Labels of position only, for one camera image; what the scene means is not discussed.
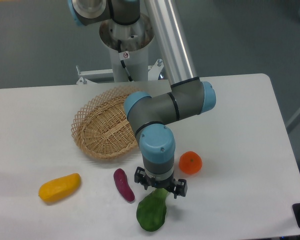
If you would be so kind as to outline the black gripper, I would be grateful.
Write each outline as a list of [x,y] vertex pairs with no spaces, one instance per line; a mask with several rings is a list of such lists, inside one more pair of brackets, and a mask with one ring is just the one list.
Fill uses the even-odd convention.
[[141,184],[145,190],[149,187],[166,189],[169,193],[173,194],[174,199],[177,199],[178,196],[185,197],[188,191],[187,180],[181,178],[176,180],[174,172],[171,172],[165,179],[159,179],[158,177],[147,175],[145,170],[140,166],[135,170],[134,182]]

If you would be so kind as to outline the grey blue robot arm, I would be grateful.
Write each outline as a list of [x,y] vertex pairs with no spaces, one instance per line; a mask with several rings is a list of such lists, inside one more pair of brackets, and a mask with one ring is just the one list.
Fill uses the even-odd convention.
[[125,81],[141,80],[133,74],[138,61],[132,53],[157,39],[170,92],[152,97],[138,91],[124,102],[143,158],[134,181],[185,197],[186,180],[174,177],[176,142],[168,124],[210,111],[216,105],[216,93],[195,71],[175,1],[147,0],[147,15],[141,13],[138,0],[70,0],[68,6],[77,24],[101,23],[99,35],[116,54],[118,68],[113,74]]

